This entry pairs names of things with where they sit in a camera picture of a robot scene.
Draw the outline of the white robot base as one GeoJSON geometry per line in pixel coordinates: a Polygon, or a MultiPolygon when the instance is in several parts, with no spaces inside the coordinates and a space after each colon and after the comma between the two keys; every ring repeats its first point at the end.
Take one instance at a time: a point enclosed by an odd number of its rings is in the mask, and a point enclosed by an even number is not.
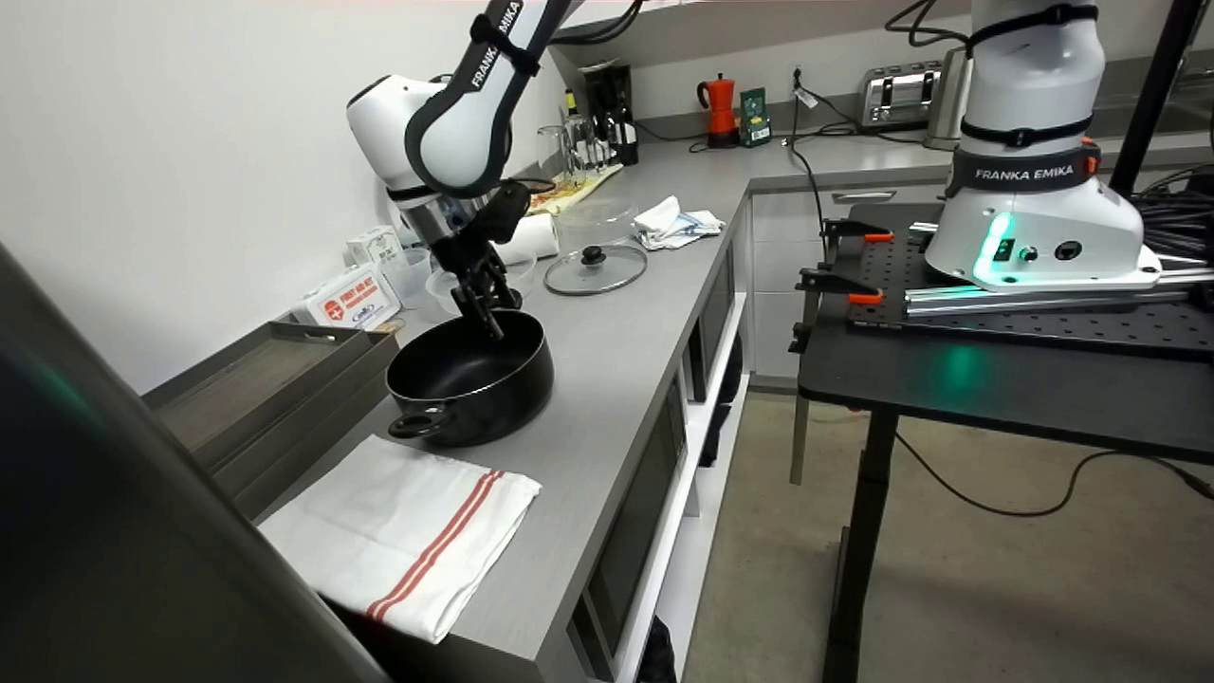
{"type": "Polygon", "coordinates": [[[983,289],[1137,289],[1161,263],[1090,140],[1097,0],[977,0],[972,88],[926,263],[983,289]]]}

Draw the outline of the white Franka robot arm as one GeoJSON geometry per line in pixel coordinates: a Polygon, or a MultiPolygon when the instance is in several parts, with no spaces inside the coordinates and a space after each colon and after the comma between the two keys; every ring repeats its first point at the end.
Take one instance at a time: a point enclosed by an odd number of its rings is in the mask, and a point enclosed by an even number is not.
{"type": "Polygon", "coordinates": [[[401,223],[456,275],[461,313],[489,339],[502,339],[496,313],[519,307],[496,259],[528,213],[528,193],[505,180],[514,112],[576,2],[489,0],[444,83],[380,77],[344,101],[351,134],[401,223]]]}

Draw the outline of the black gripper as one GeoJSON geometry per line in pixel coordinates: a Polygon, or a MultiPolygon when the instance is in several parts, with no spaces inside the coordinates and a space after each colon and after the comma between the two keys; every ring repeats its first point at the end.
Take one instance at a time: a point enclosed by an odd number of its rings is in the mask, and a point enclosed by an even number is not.
{"type": "Polygon", "coordinates": [[[416,234],[437,263],[456,275],[456,302],[468,320],[481,320],[495,341],[505,339],[496,310],[518,310],[519,296],[505,283],[496,244],[518,234],[528,217],[533,189],[518,177],[489,196],[432,196],[413,217],[416,234]]]}

